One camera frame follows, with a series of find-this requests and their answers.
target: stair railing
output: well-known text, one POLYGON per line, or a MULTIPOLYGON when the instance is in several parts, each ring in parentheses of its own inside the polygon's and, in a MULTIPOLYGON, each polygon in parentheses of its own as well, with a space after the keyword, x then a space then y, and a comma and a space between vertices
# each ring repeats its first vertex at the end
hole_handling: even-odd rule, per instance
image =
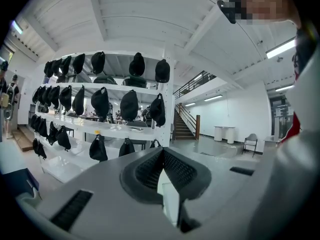
POLYGON ((175 105, 175 109, 178 112, 179 116, 182 118, 182 116, 190 123, 190 125, 193 127, 195 131, 195 139, 199 140, 200 135, 200 115, 197 114, 196 118, 194 118, 187 109, 182 106, 181 103, 175 105))

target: white ceiling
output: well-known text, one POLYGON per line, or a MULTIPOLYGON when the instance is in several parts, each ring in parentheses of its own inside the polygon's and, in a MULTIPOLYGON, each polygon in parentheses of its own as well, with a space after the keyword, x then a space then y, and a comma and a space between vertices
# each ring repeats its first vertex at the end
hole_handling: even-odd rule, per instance
MULTIPOLYGON (((274 83, 281 86, 283 80, 293 77, 293 51, 282 56, 281 62, 275 62, 277 58, 264 61, 266 51, 295 36, 296 30, 291 22, 233 25, 219 11, 215 12, 216 2, 31 0, 16 19, 23 29, 22 35, 15 31, 11 34, 42 62, 56 58, 56 54, 60 57, 65 55, 61 54, 63 51, 85 53, 95 47, 97 51, 117 40, 138 44, 137 52, 147 43, 158 49, 163 48, 165 42, 170 42, 185 53, 184 56, 191 52, 190 56, 200 56, 212 63, 212 66, 194 65, 177 60, 174 69, 176 87, 203 70, 230 80, 227 80, 230 83, 227 90, 238 88, 238 85, 245 88, 256 81, 263 81, 268 89, 270 84, 272 87, 274 83), (252 66, 256 68, 254 72, 250 71, 252 66)), ((107 74, 123 76, 128 73, 131 57, 108 55, 107 58, 107 74)), ((154 80, 156 60, 146 61, 149 66, 144 77, 154 80)))

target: white shelving unit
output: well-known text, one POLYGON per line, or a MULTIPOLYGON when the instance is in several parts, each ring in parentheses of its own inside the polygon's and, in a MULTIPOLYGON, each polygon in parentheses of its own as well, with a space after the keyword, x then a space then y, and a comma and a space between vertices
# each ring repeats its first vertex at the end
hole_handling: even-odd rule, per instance
MULTIPOLYGON (((69 129, 75 131, 88 133, 88 134, 101 134, 102 136, 125 139, 129 138, 131 140, 142 140, 142 141, 153 141, 157 139, 163 147, 168 147, 170 143, 170 132, 171 124, 173 123, 173 109, 174 109, 174 97, 173 97, 173 82, 174 82, 174 59, 171 56, 174 47, 167 45, 164 49, 162 57, 154 57, 152 55, 143 53, 144 58, 151 58, 155 60, 166 59, 170 65, 170 80, 168 83, 159 83, 157 89, 152 88, 139 88, 134 86, 124 86, 115 84, 104 84, 104 83, 92 83, 92 82, 65 82, 65 83, 55 83, 55 84, 42 84, 46 87, 56 87, 60 86, 60 91, 64 88, 72 87, 72 96, 75 96, 80 88, 84 86, 85 98, 91 98, 93 93, 105 87, 108 92, 109 101, 121 101, 123 96, 131 90, 134 90, 137 94, 137 99, 140 104, 151 104, 153 100, 157 97, 159 93, 162 94, 164 105, 165 105, 165 125, 162 127, 155 128, 138 128, 131 127, 122 124, 109 124, 103 122, 89 121, 82 118, 75 118, 61 114, 50 114, 50 113, 40 113, 38 112, 39 103, 37 103, 35 108, 35 113, 37 116, 45 118, 47 121, 47 129, 49 129, 50 122, 57 124, 59 126, 65 126, 69 129)), ((85 54, 92 55, 95 52, 91 51, 85 52, 85 54)), ((136 51, 123 51, 122 55, 133 56, 136 51)), ((86 81, 89 81, 89 77, 85 75, 86 81)), ((83 140, 77 140, 73 137, 69 137, 71 149, 67 152, 63 147, 59 146, 57 142, 51 146, 45 138, 36 134, 35 136, 40 142, 45 146, 45 151, 50 152, 55 157, 52 159, 47 159, 42 162, 42 168, 52 176, 54 176, 59 181, 65 183, 70 181, 77 175, 81 174, 84 170, 91 166, 94 166, 98 161, 95 161, 89 156, 89 148, 91 143, 85 142, 83 140)), ((118 148, 106 147, 106 152, 108 159, 116 159, 119 156, 118 148)))

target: metal railing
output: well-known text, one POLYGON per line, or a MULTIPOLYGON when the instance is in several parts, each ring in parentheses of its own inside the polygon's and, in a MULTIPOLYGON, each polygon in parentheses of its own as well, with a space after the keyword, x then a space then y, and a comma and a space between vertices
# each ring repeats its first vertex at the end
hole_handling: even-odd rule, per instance
POLYGON ((206 71, 202 71, 195 78, 193 78, 192 80, 187 82, 184 86, 182 86, 180 89, 175 91, 173 93, 174 98, 178 99, 178 98, 182 97, 183 95, 188 94, 189 92, 193 91, 194 89, 198 88, 199 86, 202 86, 203 84, 205 84, 215 78, 216 78, 215 75, 210 74, 206 71))
POLYGON ((179 116, 182 118, 182 116, 184 116, 184 118, 190 123, 190 125, 192 126, 192 128, 194 128, 194 132, 195 132, 195 139, 199 140, 199 135, 200 135, 200 115, 197 114, 196 115, 196 119, 186 110, 186 108, 184 106, 182 106, 182 104, 177 104, 175 105, 175 109, 178 112, 179 116))

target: white table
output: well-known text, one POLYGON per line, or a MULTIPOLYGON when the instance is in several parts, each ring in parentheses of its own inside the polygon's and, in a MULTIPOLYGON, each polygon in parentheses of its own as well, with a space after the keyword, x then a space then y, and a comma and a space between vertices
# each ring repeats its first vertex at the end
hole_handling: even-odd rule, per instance
POLYGON ((233 144, 235 142, 235 127, 233 126, 214 126, 214 140, 217 142, 222 141, 222 130, 226 129, 226 139, 229 144, 233 144))

